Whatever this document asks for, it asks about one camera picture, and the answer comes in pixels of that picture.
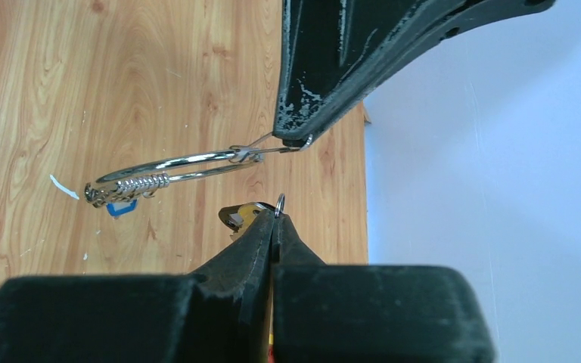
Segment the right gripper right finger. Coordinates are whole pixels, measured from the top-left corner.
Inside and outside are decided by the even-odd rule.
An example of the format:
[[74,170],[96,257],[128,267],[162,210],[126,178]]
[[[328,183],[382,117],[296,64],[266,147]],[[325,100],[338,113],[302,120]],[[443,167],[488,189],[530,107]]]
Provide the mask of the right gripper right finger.
[[302,241],[291,217],[286,214],[275,219],[272,261],[284,265],[325,265],[325,261]]

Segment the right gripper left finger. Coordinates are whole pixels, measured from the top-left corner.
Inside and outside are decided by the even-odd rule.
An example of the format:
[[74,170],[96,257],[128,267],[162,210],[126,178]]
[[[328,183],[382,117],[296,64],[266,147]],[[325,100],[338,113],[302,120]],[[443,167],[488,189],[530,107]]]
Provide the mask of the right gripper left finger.
[[275,216],[259,213],[244,233],[189,274],[183,362],[266,362]]

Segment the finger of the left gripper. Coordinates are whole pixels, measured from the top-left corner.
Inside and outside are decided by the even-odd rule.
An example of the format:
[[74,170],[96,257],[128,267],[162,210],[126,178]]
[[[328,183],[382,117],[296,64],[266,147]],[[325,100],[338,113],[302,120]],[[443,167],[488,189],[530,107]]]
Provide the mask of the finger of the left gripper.
[[316,141],[386,79],[454,36],[548,10],[550,1],[285,1],[272,134]]

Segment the black head silver key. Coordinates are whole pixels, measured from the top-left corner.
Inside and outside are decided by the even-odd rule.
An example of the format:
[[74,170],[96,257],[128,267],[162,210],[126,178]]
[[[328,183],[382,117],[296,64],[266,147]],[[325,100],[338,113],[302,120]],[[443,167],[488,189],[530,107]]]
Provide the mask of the black head silver key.
[[235,242],[253,224],[262,211],[270,210],[274,213],[274,217],[278,218],[284,212],[284,205],[285,194],[280,194],[275,207],[264,202],[249,202],[226,206],[218,212],[218,217],[223,225],[231,229],[230,238]]

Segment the blue key tag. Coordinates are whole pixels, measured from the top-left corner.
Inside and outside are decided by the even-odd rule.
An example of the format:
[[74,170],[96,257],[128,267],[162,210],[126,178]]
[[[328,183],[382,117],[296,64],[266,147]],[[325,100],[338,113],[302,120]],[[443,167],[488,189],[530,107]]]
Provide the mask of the blue key tag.
[[137,207],[137,203],[138,200],[108,203],[106,205],[106,210],[110,216],[116,219],[127,213],[133,212]]

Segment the silver keyring with clips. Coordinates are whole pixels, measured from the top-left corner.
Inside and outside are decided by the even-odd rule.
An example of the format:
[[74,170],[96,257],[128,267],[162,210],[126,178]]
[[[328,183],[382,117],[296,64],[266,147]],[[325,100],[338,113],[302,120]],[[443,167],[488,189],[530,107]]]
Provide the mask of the silver keyring with clips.
[[131,203],[141,197],[151,198],[156,191],[174,183],[256,166],[264,161],[266,154],[305,150],[314,141],[313,136],[309,135],[297,146],[260,146],[271,137],[269,133],[247,145],[232,145],[225,150],[189,154],[120,169],[86,183],[83,195],[85,201],[95,208],[119,202]]

